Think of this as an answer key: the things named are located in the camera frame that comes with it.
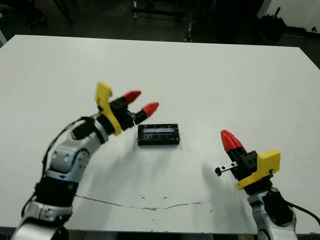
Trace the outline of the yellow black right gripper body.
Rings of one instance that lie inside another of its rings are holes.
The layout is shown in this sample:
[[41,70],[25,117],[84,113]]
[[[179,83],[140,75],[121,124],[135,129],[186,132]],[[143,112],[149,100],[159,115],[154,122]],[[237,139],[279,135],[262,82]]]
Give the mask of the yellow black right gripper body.
[[270,178],[280,170],[281,153],[277,150],[257,154],[245,149],[230,149],[227,152],[231,163],[217,167],[215,173],[231,171],[237,180],[236,186],[247,194],[264,192],[272,187]]

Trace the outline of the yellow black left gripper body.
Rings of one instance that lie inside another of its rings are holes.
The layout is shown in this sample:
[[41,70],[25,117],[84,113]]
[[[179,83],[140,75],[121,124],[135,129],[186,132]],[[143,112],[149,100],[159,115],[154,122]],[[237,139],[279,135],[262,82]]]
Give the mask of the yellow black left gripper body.
[[98,82],[95,101],[99,114],[96,119],[108,135],[118,136],[121,132],[135,125],[136,115],[128,110],[128,106],[119,106],[118,98],[110,101],[111,96],[112,88],[106,83]]

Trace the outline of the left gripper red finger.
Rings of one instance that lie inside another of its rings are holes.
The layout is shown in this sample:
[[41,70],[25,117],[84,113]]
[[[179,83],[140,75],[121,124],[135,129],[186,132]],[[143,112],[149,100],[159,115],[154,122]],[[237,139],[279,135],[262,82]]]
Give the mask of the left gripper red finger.
[[151,102],[147,104],[135,114],[135,120],[146,120],[157,110],[158,106],[159,102]]
[[140,90],[132,90],[125,93],[123,96],[117,99],[117,103],[120,107],[128,106],[136,100],[136,98],[141,94]]

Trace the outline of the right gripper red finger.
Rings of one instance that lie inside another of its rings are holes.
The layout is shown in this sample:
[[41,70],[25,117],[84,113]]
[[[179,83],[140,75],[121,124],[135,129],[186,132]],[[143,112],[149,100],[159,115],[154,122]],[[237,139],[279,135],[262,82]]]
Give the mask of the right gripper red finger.
[[228,157],[232,162],[236,161],[236,148],[237,148],[237,138],[228,130],[222,130],[220,132],[222,145],[227,153]]
[[227,130],[224,130],[224,150],[232,162],[237,162],[244,155],[242,143]]

